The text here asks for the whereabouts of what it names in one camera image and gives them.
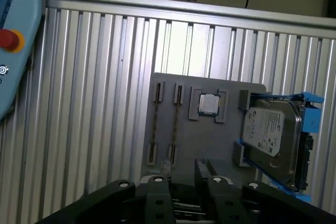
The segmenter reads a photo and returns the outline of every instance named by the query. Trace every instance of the corrugated aluminum backdrop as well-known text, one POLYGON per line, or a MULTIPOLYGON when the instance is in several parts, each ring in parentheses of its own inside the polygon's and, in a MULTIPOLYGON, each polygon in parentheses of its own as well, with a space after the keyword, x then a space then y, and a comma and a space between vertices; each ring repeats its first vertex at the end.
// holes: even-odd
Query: corrugated aluminum backdrop
POLYGON ((325 97, 309 167, 336 214, 331 19, 162 0, 47 0, 15 110, 0 127, 0 220, 34 223, 118 178, 138 180, 153 71, 325 97))

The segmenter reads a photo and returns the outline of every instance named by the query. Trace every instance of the gray holder block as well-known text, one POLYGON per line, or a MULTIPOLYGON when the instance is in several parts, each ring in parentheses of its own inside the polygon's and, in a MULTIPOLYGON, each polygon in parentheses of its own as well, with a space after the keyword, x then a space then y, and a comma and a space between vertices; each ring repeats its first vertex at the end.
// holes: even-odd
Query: gray holder block
POLYGON ((189 116, 188 116, 190 120, 198 120, 198 102, 200 101, 201 93, 202 88, 197 86, 191 87, 189 116))
POLYGON ((232 160, 235 165, 239 167, 250 167, 250 165, 244 161, 244 146, 235 142, 233 145, 232 160))
POLYGON ((215 117, 216 123, 225 123, 226 120, 226 112, 227 112, 227 104, 229 100, 229 91, 219 89, 217 94, 220 95, 220 103, 219 103, 219 110, 218 116, 215 117))

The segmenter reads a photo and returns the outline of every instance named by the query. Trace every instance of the hard drive label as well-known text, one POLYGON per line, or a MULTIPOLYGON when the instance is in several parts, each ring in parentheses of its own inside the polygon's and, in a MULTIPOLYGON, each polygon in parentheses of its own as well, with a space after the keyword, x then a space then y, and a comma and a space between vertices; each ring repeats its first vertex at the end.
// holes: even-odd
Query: hard drive label
POLYGON ((280 150, 284 120, 282 111, 250 108, 244 119, 243 141, 274 157, 280 150))

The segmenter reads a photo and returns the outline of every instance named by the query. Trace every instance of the metal bolt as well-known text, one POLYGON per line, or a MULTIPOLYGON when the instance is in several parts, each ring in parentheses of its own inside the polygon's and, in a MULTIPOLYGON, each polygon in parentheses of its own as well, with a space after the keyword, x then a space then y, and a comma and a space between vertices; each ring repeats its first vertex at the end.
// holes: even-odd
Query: metal bolt
POLYGON ((119 186, 120 187, 128 187, 128 185, 129 185, 128 183, 121 183, 119 186))
POLYGON ((248 186, 253 187, 254 189, 259 187, 259 185, 257 183, 250 183, 250 184, 248 184, 248 186))
POLYGON ((217 183, 219 183, 219 182, 222 181, 222 179, 221 179, 221 178, 218 178, 218 177, 214 177, 212 180, 213 180, 214 182, 217 182, 217 183))

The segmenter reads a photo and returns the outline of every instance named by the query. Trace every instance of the emergency stop button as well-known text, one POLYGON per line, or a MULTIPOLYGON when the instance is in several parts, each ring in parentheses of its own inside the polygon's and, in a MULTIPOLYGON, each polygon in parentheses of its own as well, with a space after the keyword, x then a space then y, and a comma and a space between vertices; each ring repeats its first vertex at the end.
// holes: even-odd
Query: emergency stop button
POLYGON ((20 39, 16 33, 7 29, 0 29, 0 48, 12 51, 19 46, 19 43, 20 39))

